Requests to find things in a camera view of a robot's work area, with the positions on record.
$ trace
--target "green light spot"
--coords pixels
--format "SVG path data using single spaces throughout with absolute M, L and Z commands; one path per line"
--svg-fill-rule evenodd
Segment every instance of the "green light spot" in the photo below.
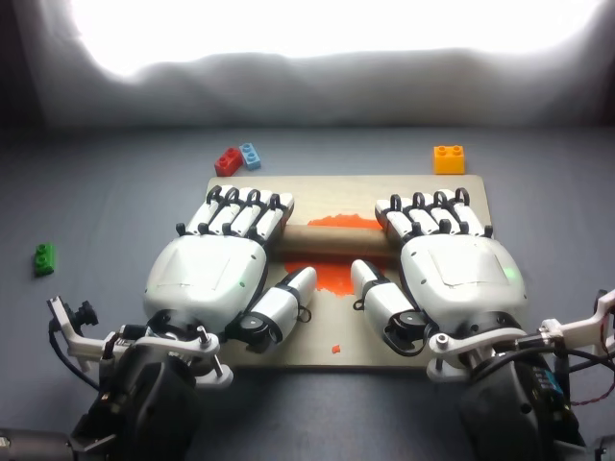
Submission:
M 509 279 L 517 279 L 519 277 L 519 273 L 512 267 L 504 267 L 504 273 Z

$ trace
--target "light blue lego brick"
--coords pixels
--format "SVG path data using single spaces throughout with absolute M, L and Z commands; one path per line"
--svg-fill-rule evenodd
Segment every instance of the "light blue lego brick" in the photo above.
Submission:
M 260 168 L 260 157 L 251 142 L 241 144 L 239 150 L 241 151 L 241 155 L 243 155 L 243 164 L 246 165 L 246 168 L 249 170 Z

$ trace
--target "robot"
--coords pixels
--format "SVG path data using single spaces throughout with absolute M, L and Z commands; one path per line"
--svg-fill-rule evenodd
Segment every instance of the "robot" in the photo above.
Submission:
M 394 352 L 410 357 L 429 349 L 431 380 L 469 383 L 459 414 L 477 459 L 615 459 L 615 436 L 589 448 L 583 442 L 569 384 L 570 373 L 596 364 L 615 372 L 607 322 L 615 313 L 615 291 L 599 293 L 587 320 L 545 320 L 527 334 L 528 297 L 519 269 L 493 229 L 480 223 L 465 189 L 417 192 L 412 199 L 393 195 L 378 200 L 375 213 L 400 248 L 404 291 L 356 260 L 354 308 Z M 592 353 L 578 350 L 586 346 Z M 553 354 L 553 371 L 545 353 Z M 587 361 L 571 367 L 569 355 Z M 597 400 L 613 388 L 615 380 Z
M 233 372 L 221 364 L 221 344 L 235 339 L 254 353 L 284 341 L 316 286 L 313 268 L 263 290 L 268 252 L 294 209 L 291 194 L 215 186 L 178 237 L 160 253 L 147 279 L 144 326 L 125 325 L 106 339 L 86 338 L 96 325 L 92 306 L 73 311 L 60 297 L 47 302 L 49 341 L 61 361 L 98 391 L 73 433 L 0 429 L 0 460 L 184 459 L 201 415 L 195 390 L 224 388 Z M 56 339 L 61 332 L 68 355 Z M 99 383 L 85 375 L 99 364 Z

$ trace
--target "gray fabric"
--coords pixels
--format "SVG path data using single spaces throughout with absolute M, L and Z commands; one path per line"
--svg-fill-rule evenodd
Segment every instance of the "gray fabric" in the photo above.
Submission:
M 70 430 L 94 393 L 47 344 L 45 300 L 85 299 L 103 338 L 145 321 L 141 294 L 175 223 L 202 203 L 213 162 L 253 142 L 262 168 L 240 175 L 429 174 L 437 144 L 465 147 L 484 178 L 498 239 L 526 281 L 529 324 L 592 313 L 615 287 L 611 212 L 615 130 L 241 130 L 0 135 L 0 426 Z M 58 272 L 32 279 L 35 245 L 58 246 Z M 573 397 L 612 374 L 573 376 Z M 471 460 L 457 386 L 422 373 L 238 373 L 204 395 L 190 459 Z M 615 432 L 615 398 L 576 410 L 588 442 Z
M 447 49 L 297 60 L 217 55 L 157 63 L 123 80 L 82 46 L 68 2 L 14 3 L 52 127 L 592 124 L 603 111 L 615 58 L 615 4 L 603 1 L 584 30 L 537 52 Z M 502 21 L 503 34 L 524 40 L 523 23 L 506 22 L 505 9 L 515 6 L 504 2 L 497 18 L 485 21 Z M 557 15 L 545 28 L 562 28 Z M 434 25 L 433 33 L 454 32 Z M 313 39 L 320 39 L 316 26 Z

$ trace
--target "rolling pin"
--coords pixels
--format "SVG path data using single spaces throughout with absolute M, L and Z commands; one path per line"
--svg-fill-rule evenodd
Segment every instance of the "rolling pin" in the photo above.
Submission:
M 275 246 L 289 255 L 393 258 L 398 255 L 382 230 L 327 226 L 288 225 Z

